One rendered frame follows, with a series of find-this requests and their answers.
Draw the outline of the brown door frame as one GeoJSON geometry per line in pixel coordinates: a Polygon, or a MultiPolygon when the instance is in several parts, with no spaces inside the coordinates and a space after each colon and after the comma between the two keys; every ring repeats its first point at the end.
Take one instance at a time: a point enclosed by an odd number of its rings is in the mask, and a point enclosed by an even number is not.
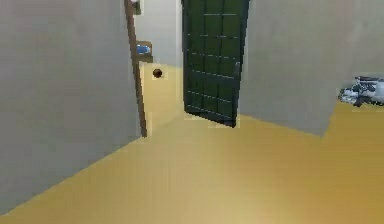
{"type": "Polygon", "coordinates": [[[134,77],[135,90],[136,90],[136,99],[137,99],[137,105],[138,105],[140,133],[142,137],[146,137],[147,127],[146,127],[144,101],[143,101],[142,86],[141,86],[139,61],[137,59],[137,50],[136,50],[137,44],[136,44],[136,34],[135,34],[135,27],[134,27],[134,18],[133,18],[133,6],[132,6],[131,0],[123,0],[123,1],[124,1],[125,17],[127,22],[129,46],[131,51],[131,61],[132,61],[133,77],[134,77]]]}

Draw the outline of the dark green panelled room door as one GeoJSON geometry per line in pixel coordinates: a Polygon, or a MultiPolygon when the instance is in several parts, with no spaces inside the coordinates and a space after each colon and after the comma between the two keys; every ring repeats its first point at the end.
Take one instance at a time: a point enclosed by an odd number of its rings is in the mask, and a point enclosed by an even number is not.
{"type": "Polygon", "coordinates": [[[250,0],[181,3],[184,111],[234,128],[250,0]]]}

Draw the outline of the black and white clutter pile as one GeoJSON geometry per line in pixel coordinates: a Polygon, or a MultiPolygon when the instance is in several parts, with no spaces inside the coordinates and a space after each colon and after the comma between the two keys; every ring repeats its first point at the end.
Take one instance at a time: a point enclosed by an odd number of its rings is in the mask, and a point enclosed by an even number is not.
{"type": "Polygon", "coordinates": [[[353,85],[340,90],[338,99],[355,107],[364,103],[384,106],[384,77],[357,76],[353,85]]]}

